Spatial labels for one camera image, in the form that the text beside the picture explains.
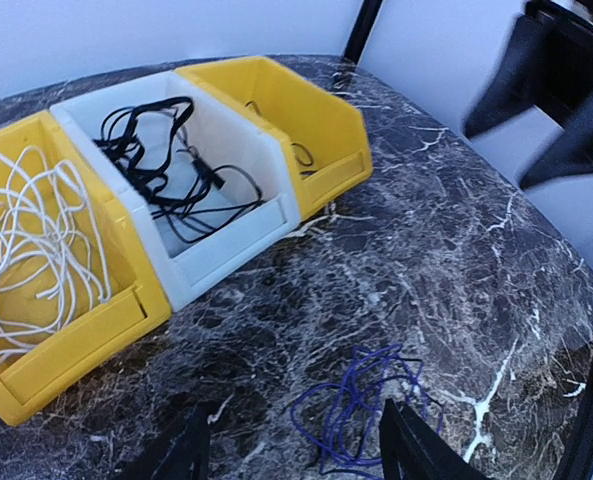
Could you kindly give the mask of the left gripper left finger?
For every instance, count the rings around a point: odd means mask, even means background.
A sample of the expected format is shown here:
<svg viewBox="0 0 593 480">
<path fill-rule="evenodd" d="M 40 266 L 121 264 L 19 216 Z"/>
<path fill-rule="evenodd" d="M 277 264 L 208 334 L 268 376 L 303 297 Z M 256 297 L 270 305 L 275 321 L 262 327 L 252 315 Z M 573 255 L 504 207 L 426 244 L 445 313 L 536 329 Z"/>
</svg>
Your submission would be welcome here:
<svg viewBox="0 0 593 480">
<path fill-rule="evenodd" d="M 207 411 L 196 406 L 172 422 L 125 468 L 126 479 L 207 479 L 210 430 Z"/>
</svg>

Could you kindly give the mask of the yellow bin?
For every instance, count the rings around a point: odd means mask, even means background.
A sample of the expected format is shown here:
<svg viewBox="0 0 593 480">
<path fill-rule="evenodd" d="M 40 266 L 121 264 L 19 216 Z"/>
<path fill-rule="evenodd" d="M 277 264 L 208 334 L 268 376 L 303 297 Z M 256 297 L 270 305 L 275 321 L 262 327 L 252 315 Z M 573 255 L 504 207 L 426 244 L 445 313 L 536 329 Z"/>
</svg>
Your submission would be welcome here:
<svg viewBox="0 0 593 480">
<path fill-rule="evenodd" d="M 248 56 L 175 72 L 279 140 L 303 221 L 372 175 L 362 113 L 280 63 Z"/>
<path fill-rule="evenodd" d="M 25 422 L 171 312 L 127 210 L 56 120 L 0 129 L 0 419 Z"/>
</svg>

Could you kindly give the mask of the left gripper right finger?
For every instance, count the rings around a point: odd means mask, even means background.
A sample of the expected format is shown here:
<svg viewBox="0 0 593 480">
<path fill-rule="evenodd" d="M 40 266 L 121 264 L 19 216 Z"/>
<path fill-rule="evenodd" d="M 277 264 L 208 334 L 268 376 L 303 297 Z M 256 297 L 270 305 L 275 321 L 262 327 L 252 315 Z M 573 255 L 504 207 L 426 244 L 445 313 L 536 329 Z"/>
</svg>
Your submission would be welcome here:
<svg viewBox="0 0 593 480">
<path fill-rule="evenodd" d="M 407 404 L 385 401 L 379 423 L 383 479 L 474 480 L 481 472 L 465 462 Z"/>
</svg>

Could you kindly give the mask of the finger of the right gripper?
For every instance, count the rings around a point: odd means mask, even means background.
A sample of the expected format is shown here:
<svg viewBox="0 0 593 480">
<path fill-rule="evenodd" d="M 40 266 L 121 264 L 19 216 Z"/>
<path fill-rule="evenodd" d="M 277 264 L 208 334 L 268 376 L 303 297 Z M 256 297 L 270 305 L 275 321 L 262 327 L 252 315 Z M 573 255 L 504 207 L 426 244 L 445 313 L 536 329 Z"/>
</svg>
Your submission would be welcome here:
<svg viewBox="0 0 593 480">
<path fill-rule="evenodd" d="M 473 139 L 532 108 L 541 90 L 546 40 L 555 26 L 520 16 L 506 50 L 486 90 L 467 115 L 463 133 Z"/>
<path fill-rule="evenodd" d="M 522 174 L 519 186 L 528 190 L 558 178 L 590 174 L 593 174 L 593 96 Z"/>
</svg>

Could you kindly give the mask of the white bin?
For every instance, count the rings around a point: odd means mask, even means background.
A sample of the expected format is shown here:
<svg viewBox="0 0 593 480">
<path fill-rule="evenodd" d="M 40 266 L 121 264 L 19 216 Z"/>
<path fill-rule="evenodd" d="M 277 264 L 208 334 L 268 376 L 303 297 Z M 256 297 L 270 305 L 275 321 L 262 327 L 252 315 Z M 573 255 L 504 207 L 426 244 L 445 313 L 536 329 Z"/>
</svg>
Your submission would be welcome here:
<svg viewBox="0 0 593 480">
<path fill-rule="evenodd" d="M 50 111 L 128 211 L 174 310 L 299 223 L 279 140 L 175 72 Z"/>
</svg>

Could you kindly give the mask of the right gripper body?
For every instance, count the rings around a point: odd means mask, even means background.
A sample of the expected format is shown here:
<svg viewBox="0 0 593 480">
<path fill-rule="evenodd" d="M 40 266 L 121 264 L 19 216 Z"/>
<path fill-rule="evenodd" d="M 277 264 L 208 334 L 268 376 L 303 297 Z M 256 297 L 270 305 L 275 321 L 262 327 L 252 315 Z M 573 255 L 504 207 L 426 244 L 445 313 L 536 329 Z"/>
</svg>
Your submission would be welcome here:
<svg viewBox="0 0 593 480">
<path fill-rule="evenodd" d="M 567 129 L 593 92 L 593 1 L 574 1 L 569 8 L 554 1 L 528 1 L 524 13 L 541 24 L 554 23 L 546 38 L 538 107 Z"/>
</svg>

